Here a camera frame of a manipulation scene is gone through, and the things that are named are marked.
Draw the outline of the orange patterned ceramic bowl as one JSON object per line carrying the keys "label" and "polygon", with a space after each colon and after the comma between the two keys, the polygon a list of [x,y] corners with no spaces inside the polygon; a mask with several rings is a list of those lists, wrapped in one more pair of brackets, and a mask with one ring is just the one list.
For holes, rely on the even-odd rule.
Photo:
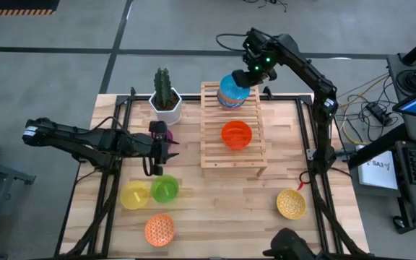
{"label": "orange patterned ceramic bowl", "polygon": [[168,245],[174,238],[176,227],[168,214],[156,214],[149,218],[144,227],[146,241],[155,247]]}

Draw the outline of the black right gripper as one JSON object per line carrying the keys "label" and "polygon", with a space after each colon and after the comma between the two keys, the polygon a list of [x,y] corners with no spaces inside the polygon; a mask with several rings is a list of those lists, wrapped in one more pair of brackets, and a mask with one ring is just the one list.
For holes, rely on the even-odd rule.
{"label": "black right gripper", "polygon": [[262,83],[265,79],[274,81],[277,78],[274,70],[277,53],[271,40],[257,29],[251,28],[246,34],[243,48],[243,61],[247,65],[247,71],[239,69],[231,74],[237,86],[250,87],[251,83]]}

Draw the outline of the yellow patterned ceramic bowl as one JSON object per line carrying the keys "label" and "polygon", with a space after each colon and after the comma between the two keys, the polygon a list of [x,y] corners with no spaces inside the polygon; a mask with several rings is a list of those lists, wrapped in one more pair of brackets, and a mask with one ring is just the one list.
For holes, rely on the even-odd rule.
{"label": "yellow patterned ceramic bowl", "polygon": [[279,213],[289,220],[299,220],[306,214],[306,200],[296,190],[281,191],[277,196],[276,205]]}

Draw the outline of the red plastic bowl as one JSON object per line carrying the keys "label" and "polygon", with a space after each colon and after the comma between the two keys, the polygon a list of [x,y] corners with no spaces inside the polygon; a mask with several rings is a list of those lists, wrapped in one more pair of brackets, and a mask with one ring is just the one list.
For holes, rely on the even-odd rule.
{"label": "red plastic bowl", "polygon": [[221,131],[224,144],[231,150],[242,150],[247,147],[253,137],[251,127],[243,121],[229,121]]}

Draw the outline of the black power adapter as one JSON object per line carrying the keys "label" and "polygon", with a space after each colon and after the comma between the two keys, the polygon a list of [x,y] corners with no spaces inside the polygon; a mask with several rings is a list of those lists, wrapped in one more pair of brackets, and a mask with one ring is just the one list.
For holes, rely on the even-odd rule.
{"label": "black power adapter", "polygon": [[386,126],[391,120],[386,111],[378,103],[370,102],[366,105],[366,109],[382,126]]}

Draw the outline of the green plastic bowl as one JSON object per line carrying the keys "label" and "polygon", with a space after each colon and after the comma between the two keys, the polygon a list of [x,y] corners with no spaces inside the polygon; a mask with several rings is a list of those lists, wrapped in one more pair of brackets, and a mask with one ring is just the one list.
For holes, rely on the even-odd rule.
{"label": "green plastic bowl", "polygon": [[170,203],[179,193],[179,184],[171,175],[158,176],[151,185],[151,195],[156,202]]}

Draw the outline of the black table frame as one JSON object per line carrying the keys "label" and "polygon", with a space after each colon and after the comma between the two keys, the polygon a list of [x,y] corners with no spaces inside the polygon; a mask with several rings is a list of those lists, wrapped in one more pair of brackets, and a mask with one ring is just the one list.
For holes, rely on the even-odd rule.
{"label": "black table frame", "polygon": [[[89,163],[79,167],[55,258],[60,260],[122,259],[256,259],[283,228],[294,230],[312,252],[365,253],[368,245],[348,168],[334,164],[327,173],[312,173],[307,150],[316,147],[317,127],[311,94],[260,93],[268,166],[255,170],[204,170],[201,167],[201,92],[182,95],[182,119],[170,127],[171,153],[164,175],[177,179],[178,196],[156,202],[152,177],[142,159],[125,158],[109,173],[95,173]],[[149,200],[130,210],[120,202],[129,181],[143,181]],[[278,194],[296,190],[306,201],[299,220],[283,217]],[[146,222],[167,214],[175,236],[163,247],[144,237]]]}

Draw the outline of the green cactus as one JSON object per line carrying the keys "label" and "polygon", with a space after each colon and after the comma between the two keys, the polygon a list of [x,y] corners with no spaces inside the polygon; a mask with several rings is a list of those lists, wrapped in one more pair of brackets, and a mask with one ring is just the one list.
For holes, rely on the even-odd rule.
{"label": "green cactus", "polygon": [[173,94],[169,71],[166,68],[158,68],[154,77],[155,99],[154,104],[159,111],[171,110],[173,106]]}

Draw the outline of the blue patterned ceramic bowl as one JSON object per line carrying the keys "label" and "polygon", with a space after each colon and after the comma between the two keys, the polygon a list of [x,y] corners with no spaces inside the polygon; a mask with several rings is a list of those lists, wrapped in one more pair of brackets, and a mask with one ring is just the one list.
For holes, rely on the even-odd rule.
{"label": "blue patterned ceramic bowl", "polygon": [[229,74],[220,81],[220,87],[217,91],[217,100],[226,108],[238,108],[245,103],[249,95],[250,88],[237,86],[233,76]]}

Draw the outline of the white plant pot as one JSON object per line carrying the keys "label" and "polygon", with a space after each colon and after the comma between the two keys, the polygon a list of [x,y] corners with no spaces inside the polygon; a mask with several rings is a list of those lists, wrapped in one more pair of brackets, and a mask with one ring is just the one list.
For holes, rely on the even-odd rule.
{"label": "white plant pot", "polygon": [[153,110],[157,115],[159,121],[164,121],[168,126],[177,124],[182,119],[181,109],[182,109],[182,97],[179,95],[178,91],[172,87],[171,92],[178,98],[177,103],[175,104],[172,110],[158,110],[154,104],[156,92],[154,92],[149,98],[149,104],[152,106]]}

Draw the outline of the grey equipment cart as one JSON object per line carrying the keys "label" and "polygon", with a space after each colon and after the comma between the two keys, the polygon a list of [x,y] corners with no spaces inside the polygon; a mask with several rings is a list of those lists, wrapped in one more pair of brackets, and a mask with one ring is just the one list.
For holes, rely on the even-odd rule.
{"label": "grey equipment cart", "polygon": [[[408,93],[405,89],[407,86],[407,76],[416,72],[416,62],[412,65],[404,65],[401,62],[403,54],[390,55],[387,58],[389,76],[394,84],[394,90],[398,101],[408,98],[413,93]],[[416,147],[416,116],[403,115],[403,124],[407,127],[408,138],[404,141],[397,142],[390,150],[394,159],[396,171],[396,182],[400,196],[397,198],[400,217],[403,219],[405,228],[400,234],[407,233],[416,229],[416,184],[410,182],[406,159],[404,158],[403,149],[405,147]]]}

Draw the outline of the black hazard striped mat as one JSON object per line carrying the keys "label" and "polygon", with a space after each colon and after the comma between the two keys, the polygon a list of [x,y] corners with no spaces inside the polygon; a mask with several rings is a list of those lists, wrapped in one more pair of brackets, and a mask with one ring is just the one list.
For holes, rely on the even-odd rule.
{"label": "black hazard striped mat", "polygon": [[39,16],[53,14],[60,0],[0,0],[0,16]]}

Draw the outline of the wooden slatted shelf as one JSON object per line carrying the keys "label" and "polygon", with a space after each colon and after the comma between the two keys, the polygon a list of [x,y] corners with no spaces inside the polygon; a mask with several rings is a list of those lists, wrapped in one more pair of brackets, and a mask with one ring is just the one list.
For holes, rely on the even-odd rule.
{"label": "wooden slatted shelf", "polygon": [[[238,108],[226,108],[218,102],[219,88],[218,82],[201,84],[201,168],[249,169],[259,177],[268,166],[259,88],[252,87]],[[251,130],[251,140],[243,149],[231,149],[222,140],[222,128],[230,121],[242,121]]]}

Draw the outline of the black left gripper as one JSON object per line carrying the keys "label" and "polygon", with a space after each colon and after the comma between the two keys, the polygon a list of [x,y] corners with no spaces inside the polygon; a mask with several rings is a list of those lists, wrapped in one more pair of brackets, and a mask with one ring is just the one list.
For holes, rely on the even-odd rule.
{"label": "black left gripper", "polygon": [[157,140],[146,144],[147,156],[149,158],[149,164],[151,166],[166,164],[166,162],[179,153],[168,153],[168,146],[172,144],[178,144],[178,142],[172,139]]}

